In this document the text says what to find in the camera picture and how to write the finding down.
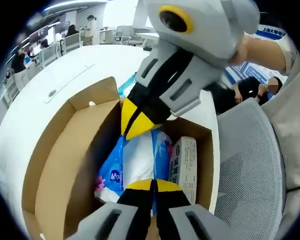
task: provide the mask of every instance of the wall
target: wall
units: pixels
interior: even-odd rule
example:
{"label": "wall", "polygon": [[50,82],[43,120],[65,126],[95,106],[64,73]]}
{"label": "wall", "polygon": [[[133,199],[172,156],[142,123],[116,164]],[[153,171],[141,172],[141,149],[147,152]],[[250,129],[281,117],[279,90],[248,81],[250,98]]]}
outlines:
{"label": "wall", "polygon": [[140,28],[140,29],[145,28],[147,18],[148,18],[148,13],[144,5],[144,1],[139,0],[136,5],[132,26],[134,28]]}
{"label": "wall", "polygon": [[69,11],[65,13],[65,22],[70,21],[70,25],[77,22],[77,11]]}
{"label": "wall", "polygon": [[63,14],[59,17],[60,22],[65,22],[66,21],[66,14]]}
{"label": "wall", "polygon": [[104,12],[107,3],[101,3],[99,5],[89,7],[76,14],[75,26],[79,30],[80,26],[87,26],[89,15],[93,15],[96,18],[96,27],[102,29],[104,27]]}

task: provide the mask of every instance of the window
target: window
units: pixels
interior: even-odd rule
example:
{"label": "window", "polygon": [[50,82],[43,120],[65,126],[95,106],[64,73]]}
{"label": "window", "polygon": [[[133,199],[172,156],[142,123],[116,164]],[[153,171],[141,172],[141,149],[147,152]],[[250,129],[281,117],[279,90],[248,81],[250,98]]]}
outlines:
{"label": "window", "polygon": [[105,5],[103,26],[132,26],[138,0],[112,0]]}
{"label": "window", "polygon": [[146,18],[145,26],[146,26],[147,28],[153,28],[153,27],[154,27],[154,26],[152,26],[149,17]]}

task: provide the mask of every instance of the computer monitor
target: computer monitor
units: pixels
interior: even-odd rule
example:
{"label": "computer monitor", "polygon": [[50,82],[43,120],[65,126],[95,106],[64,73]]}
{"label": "computer monitor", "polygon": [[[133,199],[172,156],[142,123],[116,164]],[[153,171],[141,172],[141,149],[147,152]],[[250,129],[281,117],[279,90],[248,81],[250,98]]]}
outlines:
{"label": "computer monitor", "polygon": [[63,21],[54,26],[54,32],[56,34],[67,31],[70,26],[70,21]]}

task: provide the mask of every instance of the white desk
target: white desk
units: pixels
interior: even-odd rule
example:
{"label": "white desk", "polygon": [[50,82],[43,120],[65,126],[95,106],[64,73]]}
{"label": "white desk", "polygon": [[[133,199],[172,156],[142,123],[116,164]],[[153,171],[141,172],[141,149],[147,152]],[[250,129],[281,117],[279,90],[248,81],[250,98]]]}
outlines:
{"label": "white desk", "polygon": [[145,33],[137,33],[137,36],[140,36],[144,39],[141,47],[144,48],[147,45],[147,40],[153,40],[155,43],[159,40],[159,34],[156,32],[145,32]]}
{"label": "white desk", "polygon": [[[141,47],[92,45],[80,47],[39,72],[15,98],[0,125],[0,188],[12,214],[26,231],[21,198],[27,166],[45,127],[64,102],[109,76],[122,85],[149,55]],[[49,101],[48,94],[58,89]],[[212,130],[213,187],[209,211],[214,213],[220,171],[219,133],[212,96],[201,91],[201,105],[182,117]]]}
{"label": "white desk", "polygon": [[100,30],[100,44],[112,44],[115,40],[114,31],[115,29]]}

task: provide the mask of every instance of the human hand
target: human hand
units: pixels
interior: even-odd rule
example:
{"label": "human hand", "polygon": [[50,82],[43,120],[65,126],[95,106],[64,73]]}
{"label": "human hand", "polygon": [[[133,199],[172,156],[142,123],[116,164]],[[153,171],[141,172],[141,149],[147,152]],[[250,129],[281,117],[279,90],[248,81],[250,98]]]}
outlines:
{"label": "human hand", "polygon": [[243,98],[239,91],[235,93],[234,100],[235,100],[236,104],[239,104],[242,102]]}
{"label": "human hand", "polygon": [[266,91],[267,91],[266,85],[260,84],[259,85],[259,90],[258,90],[258,95],[262,96],[263,94],[265,94]]}
{"label": "human hand", "polygon": [[248,42],[250,38],[250,36],[244,36],[242,41],[237,45],[235,54],[229,60],[231,66],[239,66],[247,61]]}

